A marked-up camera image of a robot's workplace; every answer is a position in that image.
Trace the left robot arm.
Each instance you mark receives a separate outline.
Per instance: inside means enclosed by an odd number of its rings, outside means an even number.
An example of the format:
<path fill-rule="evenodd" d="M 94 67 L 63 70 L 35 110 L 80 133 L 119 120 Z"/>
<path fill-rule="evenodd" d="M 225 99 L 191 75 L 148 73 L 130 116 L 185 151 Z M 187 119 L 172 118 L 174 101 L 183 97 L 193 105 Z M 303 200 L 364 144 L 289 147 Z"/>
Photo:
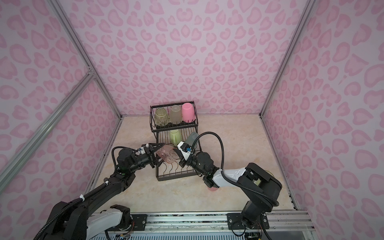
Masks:
<path fill-rule="evenodd" d="M 63 239 L 84 240 L 86 221 L 100 206 L 112 197 L 128 189 L 132 184 L 137 170 L 150 165 L 152 168 L 159 164 L 155 156 L 165 144 L 146 144 L 139 149 L 115 147 L 111 155 L 115 166 L 114 173 L 94 190 L 65 203 L 60 202 L 52 209 L 46 224 L 34 237 L 35 240 Z"/>

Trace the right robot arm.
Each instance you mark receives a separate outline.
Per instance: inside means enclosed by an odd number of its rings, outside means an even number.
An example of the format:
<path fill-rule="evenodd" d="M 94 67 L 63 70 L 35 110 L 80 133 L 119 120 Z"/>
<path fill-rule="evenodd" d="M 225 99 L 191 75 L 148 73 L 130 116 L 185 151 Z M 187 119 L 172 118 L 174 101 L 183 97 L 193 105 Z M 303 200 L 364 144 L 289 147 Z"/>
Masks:
<path fill-rule="evenodd" d="M 181 157 L 179 165 L 192 167 L 208 188 L 238 187 L 249 198 L 241 212 L 241 223 L 253 229 L 262 223 L 261 215 L 270 213 L 279 205 L 278 197 L 282 184 L 269 172 L 255 163 L 236 170 L 223 170 L 214 165 L 210 155 L 205 152 L 193 154 L 176 150 Z"/>

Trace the pale green textured cup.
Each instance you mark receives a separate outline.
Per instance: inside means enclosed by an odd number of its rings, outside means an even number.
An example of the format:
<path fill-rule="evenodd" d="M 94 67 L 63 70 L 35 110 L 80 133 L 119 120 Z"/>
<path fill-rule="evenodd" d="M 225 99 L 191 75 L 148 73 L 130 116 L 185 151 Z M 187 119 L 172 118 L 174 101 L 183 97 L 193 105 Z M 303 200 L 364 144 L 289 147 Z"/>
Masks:
<path fill-rule="evenodd" d="M 170 121 L 173 125 L 178 125 L 183 121 L 182 108 L 180 105 L 171 106 Z"/>

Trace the teal plastic cup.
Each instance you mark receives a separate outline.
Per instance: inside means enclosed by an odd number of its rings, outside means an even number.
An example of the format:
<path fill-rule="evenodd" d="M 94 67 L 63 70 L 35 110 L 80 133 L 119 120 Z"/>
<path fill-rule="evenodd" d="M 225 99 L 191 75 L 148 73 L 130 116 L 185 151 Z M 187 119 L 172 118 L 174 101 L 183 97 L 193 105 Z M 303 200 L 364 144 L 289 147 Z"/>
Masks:
<path fill-rule="evenodd" d="M 193 146 L 194 141 L 198 138 L 199 134 L 196 132 L 192 132 L 186 139 L 185 143 L 189 146 Z"/>

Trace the clear pink plastic cup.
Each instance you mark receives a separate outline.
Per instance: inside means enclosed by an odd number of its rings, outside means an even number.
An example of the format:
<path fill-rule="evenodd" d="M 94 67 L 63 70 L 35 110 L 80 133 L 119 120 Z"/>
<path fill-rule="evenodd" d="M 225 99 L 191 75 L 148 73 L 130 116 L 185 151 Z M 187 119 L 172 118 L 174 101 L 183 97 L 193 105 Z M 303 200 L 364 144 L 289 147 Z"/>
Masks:
<path fill-rule="evenodd" d="M 157 150 L 157 155 L 166 163 L 172 164 L 180 159 L 174 146 L 164 145 Z"/>

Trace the bright green plastic cup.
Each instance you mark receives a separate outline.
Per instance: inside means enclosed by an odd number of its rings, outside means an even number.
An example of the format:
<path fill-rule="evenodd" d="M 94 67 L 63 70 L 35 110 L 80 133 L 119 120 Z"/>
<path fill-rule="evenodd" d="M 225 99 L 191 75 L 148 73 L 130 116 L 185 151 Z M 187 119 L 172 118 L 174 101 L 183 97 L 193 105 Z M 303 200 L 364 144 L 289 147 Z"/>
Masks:
<path fill-rule="evenodd" d="M 169 123 L 169 115 L 165 108 L 157 108 L 155 111 L 155 125 L 165 127 Z"/>

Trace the pale green mug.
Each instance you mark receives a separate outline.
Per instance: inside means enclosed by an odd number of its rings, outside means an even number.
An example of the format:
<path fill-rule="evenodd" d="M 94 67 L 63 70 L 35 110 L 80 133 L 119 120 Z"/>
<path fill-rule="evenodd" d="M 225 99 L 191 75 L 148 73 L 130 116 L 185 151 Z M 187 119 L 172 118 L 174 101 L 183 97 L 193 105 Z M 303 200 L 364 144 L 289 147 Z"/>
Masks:
<path fill-rule="evenodd" d="M 183 141 L 182 132 L 180 130 L 170 130 L 169 135 L 170 141 L 174 146 L 177 146 Z"/>

